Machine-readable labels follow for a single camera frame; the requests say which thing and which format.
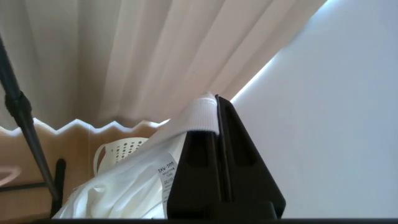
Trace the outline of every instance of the white garment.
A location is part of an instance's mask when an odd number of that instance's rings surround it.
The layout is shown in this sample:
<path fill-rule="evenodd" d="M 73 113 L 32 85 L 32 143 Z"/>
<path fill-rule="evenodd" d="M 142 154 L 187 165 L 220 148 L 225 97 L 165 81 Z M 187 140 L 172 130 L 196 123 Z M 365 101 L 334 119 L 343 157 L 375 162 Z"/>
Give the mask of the white garment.
<path fill-rule="evenodd" d="M 179 161 L 187 131 L 218 134 L 217 102 L 210 93 L 191 102 L 134 154 L 98 174 L 71 194 L 53 218 L 159 217 L 161 198 L 156 165 L 170 153 Z"/>

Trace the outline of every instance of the black pole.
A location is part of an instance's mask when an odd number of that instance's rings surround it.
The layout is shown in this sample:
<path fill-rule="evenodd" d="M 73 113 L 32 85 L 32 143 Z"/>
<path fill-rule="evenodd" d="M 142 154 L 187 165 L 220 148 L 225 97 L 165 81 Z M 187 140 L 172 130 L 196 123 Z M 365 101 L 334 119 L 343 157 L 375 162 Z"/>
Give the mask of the black pole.
<path fill-rule="evenodd" d="M 37 137 L 36 130 L 33 124 L 32 107 L 29 100 L 23 92 L 19 89 L 17 79 L 12 71 L 11 63 L 8 59 L 6 49 L 0 38 L 0 81 L 6 92 L 6 107 L 11 116 L 14 117 L 15 122 L 21 128 L 22 133 L 32 151 L 33 157 L 37 166 L 42 173 L 44 182 L 50 190 L 54 200 L 58 200 L 58 192 L 51 177 L 47 161 L 40 145 L 39 137 Z"/>

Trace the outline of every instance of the white wall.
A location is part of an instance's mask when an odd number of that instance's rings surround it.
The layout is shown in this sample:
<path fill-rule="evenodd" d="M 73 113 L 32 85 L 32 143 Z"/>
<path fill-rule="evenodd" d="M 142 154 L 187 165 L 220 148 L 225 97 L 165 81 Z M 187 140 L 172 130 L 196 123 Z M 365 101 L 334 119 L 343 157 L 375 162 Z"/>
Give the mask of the white wall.
<path fill-rule="evenodd" d="M 398 217 L 398 1 L 328 1 L 233 99 L 284 217 Z"/>

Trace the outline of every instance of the curtain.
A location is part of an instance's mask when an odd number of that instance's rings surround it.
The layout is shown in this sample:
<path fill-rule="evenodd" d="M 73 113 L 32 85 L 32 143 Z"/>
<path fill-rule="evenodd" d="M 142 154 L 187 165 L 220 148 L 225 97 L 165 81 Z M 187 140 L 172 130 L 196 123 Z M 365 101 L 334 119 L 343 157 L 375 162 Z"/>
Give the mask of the curtain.
<path fill-rule="evenodd" d="M 231 99 L 324 2 L 3 0 L 0 34 L 36 118 L 132 126 Z M 3 104 L 0 125 L 16 127 Z"/>

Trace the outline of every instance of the care label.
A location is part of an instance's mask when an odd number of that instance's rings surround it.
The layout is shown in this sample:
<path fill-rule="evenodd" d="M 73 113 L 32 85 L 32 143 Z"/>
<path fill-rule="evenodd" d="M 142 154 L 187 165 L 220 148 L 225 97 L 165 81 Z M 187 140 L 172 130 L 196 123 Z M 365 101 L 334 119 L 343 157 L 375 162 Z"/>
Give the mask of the care label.
<path fill-rule="evenodd" d="M 159 174 L 160 181 L 162 182 L 162 202 L 165 218 L 167 218 L 167 200 L 169 199 L 176 171 L 176 161 L 170 153 L 166 153 L 157 166 L 157 172 Z"/>

